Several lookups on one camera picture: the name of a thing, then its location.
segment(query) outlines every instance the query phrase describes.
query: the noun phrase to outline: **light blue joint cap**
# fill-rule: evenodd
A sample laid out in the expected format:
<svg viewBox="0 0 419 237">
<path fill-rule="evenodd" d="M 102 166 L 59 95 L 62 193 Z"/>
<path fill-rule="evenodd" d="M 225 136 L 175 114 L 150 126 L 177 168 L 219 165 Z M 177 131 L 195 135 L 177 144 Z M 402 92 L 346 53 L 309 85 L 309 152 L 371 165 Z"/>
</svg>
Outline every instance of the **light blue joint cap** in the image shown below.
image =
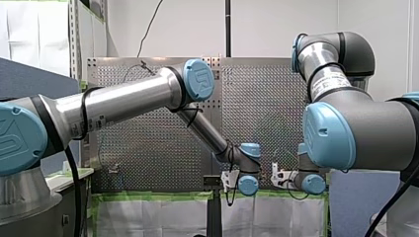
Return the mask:
<svg viewBox="0 0 419 237">
<path fill-rule="evenodd" d="M 298 145 L 298 152 L 297 155 L 302 155 L 307 153 L 307 146 L 305 145 L 305 143 L 300 143 Z"/>
<path fill-rule="evenodd" d="M 345 118 L 323 102 L 305 108 L 304 143 L 311 161 L 320 167 L 350 169 L 356 158 L 355 138 Z"/>
<path fill-rule="evenodd" d="M 404 98 L 409 98 L 412 100 L 419 100 L 419 92 L 409 92 L 403 95 Z"/>
<path fill-rule="evenodd" d="M 40 118 L 25 108 L 0 103 L 0 176 L 31 168 L 42 158 L 46 145 Z"/>
<path fill-rule="evenodd" d="M 259 190 L 259 183 L 253 176 L 242 176 L 238 180 L 238 190 L 245 196 L 254 196 Z"/>
<path fill-rule="evenodd" d="M 208 99 L 213 92 L 213 74 L 206 62 L 190 59 L 184 67 L 185 87 L 189 96 L 196 102 Z"/>
<path fill-rule="evenodd" d="M 241 143 L 239 149 L 253 159 L 261 158 L 261 146 L 258 143 Z"/>
<path fill-rule="evenodd" d="M 301 187 L 310 195 L 321 195 L 326 190 L 326 182 L 321 176 L 311 174 L 304 178 Z"/>
</svg>

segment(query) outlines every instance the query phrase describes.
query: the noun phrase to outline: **pegboard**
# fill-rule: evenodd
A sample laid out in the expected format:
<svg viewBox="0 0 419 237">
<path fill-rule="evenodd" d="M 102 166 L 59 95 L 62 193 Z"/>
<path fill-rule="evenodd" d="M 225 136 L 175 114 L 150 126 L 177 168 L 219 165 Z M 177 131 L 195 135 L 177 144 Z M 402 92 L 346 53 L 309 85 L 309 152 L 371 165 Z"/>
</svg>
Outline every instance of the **pegboard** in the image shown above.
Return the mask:
<svg viewBox="0 0 419 237">
<path fill-rule="evenodd" d="M 91 58 L 89 86 L 112 86 L 150 76 L 189 58 Z M 212 97 L 198 104 L 224 138 L 262 147 L 262 188 L 271 188 L 271 163 L 297 165 L 302 142 L 305 84 L 283 58 L 203 58 L 215 75 Z M 189 192 L 203 189 L 203 175 L 219 174 L 210 153 L 167 109 L 116 124 L 90 139 L 90 157 L 100 154 L 95 193 L 121 190 Z M 221 170 L 228 168 L 222 165 Z"/>
<path fill-rule="evenodd" d="M 109 87 L 140 80 L 164 65 L 189 58 L 90 58 L 89 86 Z M 210 114 L 209 102 L 197 104 Z M 201 191 L 209 175 L 210 153 L 185 129 L 180 118 L 166 108 L 109 126 L 89 138 L 91 157 L 101 169 L 93 177 L 93 192 L 121 190 Z"/>
<path fill-rule="evenodd" d="M 222 134 L 233 143 L 261 144 L 262 189 L 271 185 L 272 162 L 295 169 L 302 142 L 305 83 L 289 59 L 222 58 Z"/>
</svg>

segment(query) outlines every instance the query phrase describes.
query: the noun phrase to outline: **metal stand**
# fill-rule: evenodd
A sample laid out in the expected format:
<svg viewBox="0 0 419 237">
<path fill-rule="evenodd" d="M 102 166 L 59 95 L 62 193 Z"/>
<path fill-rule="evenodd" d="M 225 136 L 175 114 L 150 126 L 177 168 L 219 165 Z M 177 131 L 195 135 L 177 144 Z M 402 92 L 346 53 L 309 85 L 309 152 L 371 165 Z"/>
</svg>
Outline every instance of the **metal stand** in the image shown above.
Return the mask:
<svg viewBox="0 0 419 237">
<path fill-rule="evenodd" d="M 212 199 L 207 204 L 207 237 L 222 237 L 220 175 L 204 176 L 206 191 L 212 191 Z"/>
</svg>

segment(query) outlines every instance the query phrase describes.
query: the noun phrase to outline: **bracket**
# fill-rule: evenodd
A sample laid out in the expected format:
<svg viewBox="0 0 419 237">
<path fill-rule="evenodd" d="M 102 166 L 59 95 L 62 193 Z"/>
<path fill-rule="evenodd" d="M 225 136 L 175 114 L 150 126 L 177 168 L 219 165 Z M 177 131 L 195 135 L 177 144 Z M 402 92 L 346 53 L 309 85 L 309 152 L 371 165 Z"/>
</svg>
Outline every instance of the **bracket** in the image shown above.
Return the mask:
<svg viewBox="0 0 419 237">
<path fill-rule="evenodd" d="M 239 170 L 233 170 L 230 172 L 223 171 L 221 173 L 221 180 L 222 185 L 224 186 L 224 192 L 227 193 L 229 189 L 234 189 L 235 184 L 237 183 L 238 175 L 240 171 Z"/>
<path fill-rule="evenodd" d="M 272 185 L 275 187 L 278 187 L 284 190 L 286 189 L 296 190 L 296 187 L 293 184 L 293 180 L 295 179 L 295 176 L 297 174 L 298 174 L 298 171 L 279 170 L 278 163 L 276 162 L 272 163 L 271 182 L 272 182 Z"/>
</svg>

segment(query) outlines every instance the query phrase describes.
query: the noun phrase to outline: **black pole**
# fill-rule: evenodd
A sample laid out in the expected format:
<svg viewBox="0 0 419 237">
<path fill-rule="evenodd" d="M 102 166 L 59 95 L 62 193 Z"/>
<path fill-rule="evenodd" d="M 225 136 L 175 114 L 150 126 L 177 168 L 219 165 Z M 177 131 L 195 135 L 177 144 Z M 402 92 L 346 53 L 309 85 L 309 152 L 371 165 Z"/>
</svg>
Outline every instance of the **black pole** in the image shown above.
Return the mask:
<svg viewBox="0 0 419 237">
<path fill-rule="evenodd" d="M 225 56 L 231 57 L 231 0 L 225 0 Z"/>
</svg>

